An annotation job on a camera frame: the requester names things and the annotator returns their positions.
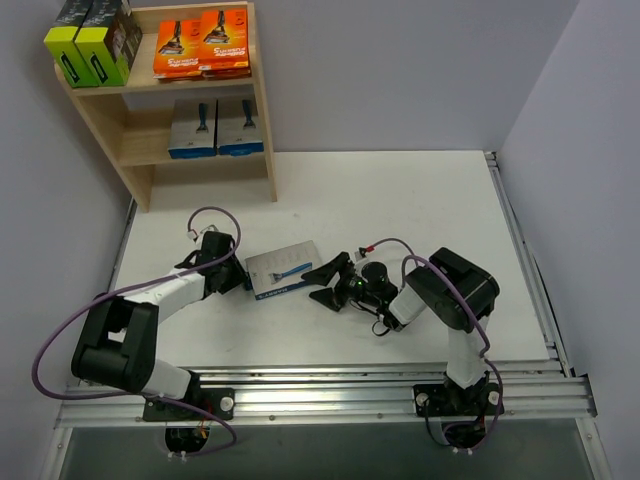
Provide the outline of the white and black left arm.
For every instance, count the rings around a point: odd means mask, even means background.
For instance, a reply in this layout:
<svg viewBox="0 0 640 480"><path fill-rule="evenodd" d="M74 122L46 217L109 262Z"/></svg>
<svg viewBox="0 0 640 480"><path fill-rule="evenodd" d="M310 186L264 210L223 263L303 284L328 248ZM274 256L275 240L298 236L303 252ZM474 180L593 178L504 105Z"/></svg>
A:
<svg viewBox="0 0 640 480"><path fill-rule="evenodd" d="M231 235L207 231L199 247L175 265L169 281L92 307L72 357L72 374L130 394L165 397L177 418L194 417L203 401L199 377L157 358L158 327L186 306L245 283L235 246Z"/></svg>

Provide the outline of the grey blue razor pack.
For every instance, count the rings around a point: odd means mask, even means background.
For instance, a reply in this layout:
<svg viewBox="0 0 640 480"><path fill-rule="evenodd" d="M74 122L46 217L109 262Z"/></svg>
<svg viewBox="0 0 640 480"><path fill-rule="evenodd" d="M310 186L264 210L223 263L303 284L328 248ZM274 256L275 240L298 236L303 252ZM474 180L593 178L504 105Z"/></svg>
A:
<svg viewBox="0 0 640 480"><path fill-rule="evenodd" d="M217 101L176 100L169 135L171 159L209 158L217 155Z"/></svg>
<svg viewBox="0 0 640 480"><path fill-rule="evenodd" d="M216 128L219 155L246 156L264 151L259 115L253 98L219 99Z"/></svg>
<svg viewBox="0 0 640 480"><path fill-rule="evenodd" d="M246 271L256 300L264 300L306 287L302 275L322 264L313 241L246 259Z"/></svg>

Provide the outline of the orange razor box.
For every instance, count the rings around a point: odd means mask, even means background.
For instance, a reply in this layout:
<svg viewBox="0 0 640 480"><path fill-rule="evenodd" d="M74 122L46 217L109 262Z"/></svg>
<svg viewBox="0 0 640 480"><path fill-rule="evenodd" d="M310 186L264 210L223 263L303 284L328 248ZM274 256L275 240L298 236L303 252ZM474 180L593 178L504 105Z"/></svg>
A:
<svg viewBox="0 0 640 480"><path fill-rule="evenodd" d="M248 14L245 7L209 10L200 19L199 69L247 69Z"/></svg>
<svg viewBox="0 0 640 480"><path fill-rule="evenodd" d="M209 80L228 80L228 79L238 79L238 78L249 78L250 76L251 76L250 68L206 70L202 73L202 77Z"/></svg>
<svg viewBox="0 0 640 480"><path fill-rule="evenodd" d="M202 75L198 58L200 24L199 19L160 23L153 60L155 79L191 79Z"/></svg>

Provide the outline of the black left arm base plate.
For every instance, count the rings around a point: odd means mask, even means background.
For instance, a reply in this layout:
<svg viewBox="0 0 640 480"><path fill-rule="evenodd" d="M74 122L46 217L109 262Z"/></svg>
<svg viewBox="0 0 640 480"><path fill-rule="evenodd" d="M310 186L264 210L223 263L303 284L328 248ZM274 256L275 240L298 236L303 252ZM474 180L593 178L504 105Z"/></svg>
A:
<svg viewBox="0 0 640 480"><path fill-rule="evenodd" d="M183 403L207 411L221 420L234 417L235 390L233 388L204 388L195 399L185 399ZM204 419L204 416L190 409L148 399L142 419L145 422L189 422Z"/></svg>

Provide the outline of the black green razor box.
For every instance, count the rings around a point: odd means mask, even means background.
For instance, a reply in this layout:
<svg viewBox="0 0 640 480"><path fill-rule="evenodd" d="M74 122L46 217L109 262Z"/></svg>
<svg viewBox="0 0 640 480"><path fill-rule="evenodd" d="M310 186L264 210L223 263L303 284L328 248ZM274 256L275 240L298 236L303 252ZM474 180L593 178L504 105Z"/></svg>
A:
<svg viewBox="0 0 640 480"><path fill-rule="evenodd" d="M75 44L92 4L92 0L67 0L44 38L44 44L72 88L98 86Z"/></svg>
<svg viewBox="0 0 640 480"><path fill-rule="evenodd" d="M74 41L99 86L128 82L142 41L141 28L127 0L94 1Z"/></svg>

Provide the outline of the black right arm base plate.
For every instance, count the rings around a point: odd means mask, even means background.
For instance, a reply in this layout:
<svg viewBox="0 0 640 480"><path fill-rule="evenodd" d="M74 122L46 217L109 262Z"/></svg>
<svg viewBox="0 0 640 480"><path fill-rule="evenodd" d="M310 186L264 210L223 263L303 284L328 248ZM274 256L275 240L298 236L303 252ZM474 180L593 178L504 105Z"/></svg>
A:
<svg viewBox="0 0 640 480"><path fill-rule="evenodd" d="M455 383L413 386L415 412L419 417L478 417L504 413L498 405L497 383L481 381L462 389Z"/></svg>

